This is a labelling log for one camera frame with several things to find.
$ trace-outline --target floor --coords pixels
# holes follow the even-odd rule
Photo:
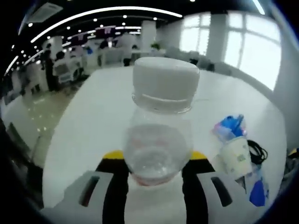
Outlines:
[[[32,161],[43,168],[48,147],[55,127],[62,117],[66,107],[83,83],[64,87],[58,92],[27,92],[24,103],[31,119],[35,122],[40,138],[33,152]]]

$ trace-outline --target plastic water bottle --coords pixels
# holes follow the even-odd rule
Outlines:
[[[132,97],[136,109],[125,132],[123,151],[140,185],[167,182],[190,160],[191,123],[184,116],[198,80],[199,70],[190,63],[159,57],[136,61]],[[178,82],[185,86],[174,88]]]

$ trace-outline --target desk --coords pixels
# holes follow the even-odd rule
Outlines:
[[[95,170],[105,153],[121,149],[122,134],[135,109],[132,70],[133,67],[121,67],[95,71],[66,108],[52,137],[43,171],[45,207],[61,201],[64,190],[84,172]],[[238,113],[245,116],[248,138],[269,152],[263,168],[272,202],[285,167],[283,115],[242,80],[200,71],[192,109],[185,115],[192,120],[194,149],[212,161],[221,144],[211,129],[225,116]]]

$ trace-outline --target white bottle cap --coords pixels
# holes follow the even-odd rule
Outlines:
[[[134,102],[141,108],[162,113],[190,109],[199,81],[199,69],[188,62],[143,57],[133,69]]]

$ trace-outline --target black cable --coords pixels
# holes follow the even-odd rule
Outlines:
[[[252,140],[247,140],[249,150],[252,148],[257,154],[253,154],[250,151],[250,157],[251,157],[251,162],[253,162],[256,165],[262,164],[267,158],[268,158],[268,152],[263,149],[262,147],[259,146],[255,141]]]

